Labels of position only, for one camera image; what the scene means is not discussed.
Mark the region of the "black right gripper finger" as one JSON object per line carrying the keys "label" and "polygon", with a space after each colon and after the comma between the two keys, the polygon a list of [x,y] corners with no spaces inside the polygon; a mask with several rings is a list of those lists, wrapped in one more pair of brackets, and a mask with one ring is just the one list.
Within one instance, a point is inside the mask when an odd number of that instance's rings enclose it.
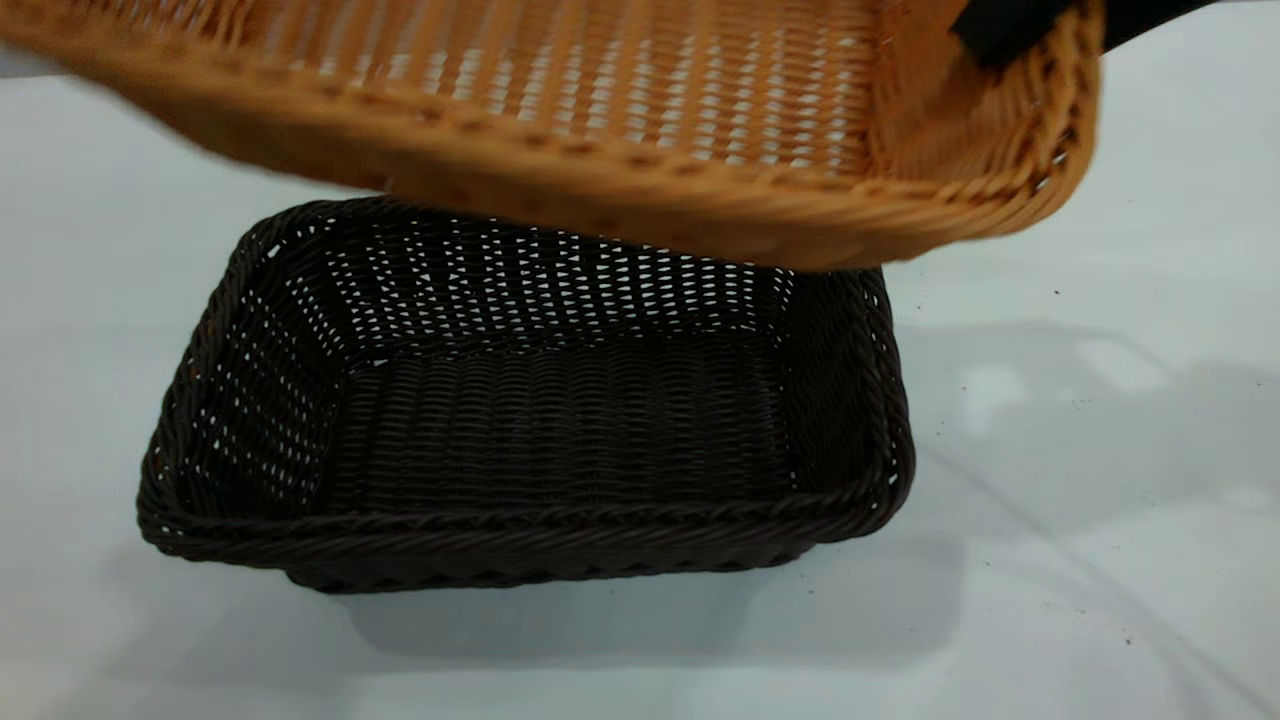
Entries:
{"label": "black right gripper finger", "polygon": [[1215,4],[1215,0],[1107,0],[1103,4],[1103,53],[1110,53],[1135,37]]}
{"label": "black right gripper finger", "polygon": [[1050,32],[1073,1],[968,1],[950,26],[975,64],[998,69],[1016,60]]}

